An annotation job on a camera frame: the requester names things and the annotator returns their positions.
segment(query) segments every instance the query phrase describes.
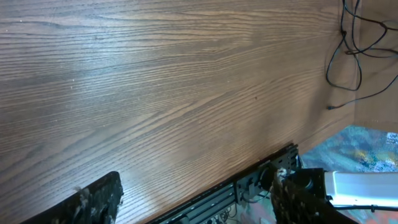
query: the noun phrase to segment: black metal bracket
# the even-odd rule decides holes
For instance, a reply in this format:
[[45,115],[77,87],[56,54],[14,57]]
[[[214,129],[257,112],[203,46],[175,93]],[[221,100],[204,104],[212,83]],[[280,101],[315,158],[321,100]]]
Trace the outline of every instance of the black metal bracket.
[[250,199],[263,190],[269,190],[276,169],[296,170],[298,153],[297,145],[289,144],[149,223],[204,223],[233,203],[245,203],[243,197]]

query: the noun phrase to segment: wire bundle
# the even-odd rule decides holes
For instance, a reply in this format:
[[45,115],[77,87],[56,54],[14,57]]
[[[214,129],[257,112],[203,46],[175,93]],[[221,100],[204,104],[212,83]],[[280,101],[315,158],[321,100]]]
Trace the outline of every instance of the wire bundle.
[[[341,20],[340,20],[340,33],[341,33],[342,39],[341,39],[340,43],[338,44],[336,50],[334,51],[334,53],[333,53],[333,55],[332,55],[332,57],[330,59],[328,68],[326,70],[326,80],[329,83],[329,85],[331,85],[333,87],[336,87],[336,88],[341,88],[341,89],[347,90],[347,91],[358,91],[359,88],[361,87],[361,84],[362,84],[362,68],[361,68],[361,64],[360,64],[360,62],[358,60],[358,54],[363,54],[363,55],[366,55],[368,57],[373,57],[373,58],[391,58],[391,57],[397,57],[398,56],[398,51],[396,51],[396,50],[374,47],[377,43],[379,43],[386,36],[386,34],[387,34],[387,32],[389,30],[398,31],[398,29],[395,29],[395,28],[387,26],[386,22],[389,22],[389,21],[381,21],[380,22],[380,21],[375,21],[375,20],[372,20],[372,19],[367,19],[367,18],[364,18],[364,17],[356,15],[356,11],[358,10],[359,2],[360,2],[360,0],[357,0],[354,12],[351,12],[347,8],[346,1],[343,0],[343,12],[341,13]],[[351,29],[351,40],[353,42],[354,49],[349,47],[349,45],[347,43],[347,40],[346,40],[347,31],[345,31],[344,28],[343,28],[343,21],[344,21],[345,12],[348,12],[349,14],[351,14],[353,16],[353,23],[352,23],[352,29]],[[378,38],[377,41],[375,41],[373,44],[371,44],[370,46],[368,46],[368,47],[366,47],[364,49],[359,49],[356,46],[355,41],[354,41],[354,24],[355,24],[355,19],[356,18],[364,20],[364,21],[368,21],[368,22],[372,22],[372,23],[378,24],[384,29],[384,32],[380,36],[380,38]],[[358,65],[358,69],[359,69],[359,82],[358,82],[358,85],[356,86],[356,88],[354,88],[354,89],[336,85],[336,84],[332,83],[329,80],[329,71],[330,71],[333,59],[334,59],[335,55],[337,54],[337,52],[339,51],[340,47],[343,45],[343,43],[346,46],[346,48],[348,49],[345,52],[345,54],[346,55],[352,55],[355,58],[355,61],[356,61],[357,65]],[[371,55],[371,54],[367,53],[367,51],[371,51],[371,50],[389,52],[389,53],[393,53],[393,55],[390,55],[390,56],[378,56],[378,55]],[[342,106],[347,105],[348,103],[352,103],[354,101],[363,100],[363,99],[366,99],[366,98],[370,98],[372,96],[376,96],[376,95],[386,91],[395,82],[395,80],[397,78],[398,78],[398,75],[390,82],[390,84],[388,84],[387,87],[385,87],[383,90],[381,90],[381,91],[379,91],[377,93],[374,93],[374,94],[369,95],[369,96],[364,96],[364,97],[361,97],[361,98],[357,98],[355,100],[351,100],[351,101],[343,103],[342,105],[339,105],[339,106],[328,106],[328,110],[341,108]]]

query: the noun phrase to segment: white device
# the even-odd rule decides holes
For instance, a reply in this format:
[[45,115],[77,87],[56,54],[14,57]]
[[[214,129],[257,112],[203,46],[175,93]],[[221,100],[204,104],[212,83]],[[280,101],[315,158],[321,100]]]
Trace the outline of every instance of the white device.
[[325,172],[325,190],[334,207],[398,208],[398,172]]

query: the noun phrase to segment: wood grain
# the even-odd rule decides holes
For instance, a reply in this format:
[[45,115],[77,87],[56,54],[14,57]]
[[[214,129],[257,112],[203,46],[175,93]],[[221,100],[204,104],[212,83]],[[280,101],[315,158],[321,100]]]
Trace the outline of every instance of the wood grain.
[[[339,1],[0,2],[0,220],[109,171],[148,221],[290,142],[354,120],[330,88]],[[333,78],[355,83],[352,58]]]
[[[362,15],[378,21],[398,20],[396,10],[398,2],[395,1],[364,1]],[[398,24],[389,22],[387,25],[397,28]],[[361,23],[359,46],[367,47],[380,37],[383,30],[375,24]],[[397,50],[398,32],[388,31],[376,47],[384,47]],[[369,58],[361,55],[359,57],[363,65],[364,82],[357,97],[368,96],[384,89],[396,75],[398,75],[397,58]],[[357,102],[355,109],[355,123],[374,129],[382,129],[398,133],[398,83],[395,82],[390,88],[380,95]]]

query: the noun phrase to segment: black mechanical part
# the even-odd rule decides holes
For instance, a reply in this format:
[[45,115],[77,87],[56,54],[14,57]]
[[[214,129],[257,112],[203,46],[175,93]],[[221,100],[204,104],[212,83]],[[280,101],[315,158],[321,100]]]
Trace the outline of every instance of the black mechanical part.
[[290,144],[149,223],[206,223],[233,203],[241,203],[241,193],[248,191],[245,196],[250,199],[261,192],[261,179],[264,171],[270,168],[268,164],[286,169],[296,167],[297,154],[297,145]]
[[115,223],[122,195],[119,173],[113,171],[23,223]]
[[316,198],[326,200],[325,171],[322,168],[300,169],[287,177],[296,187],[305,189]]
[[[302,185],[308,185],[308,182],[302,182]],[[316,198],[305,187],[295,185],[289,177],[281,175],[280,170],[272,182],[271,202],[278,224],[356,223],[330,207],[325,199]]]

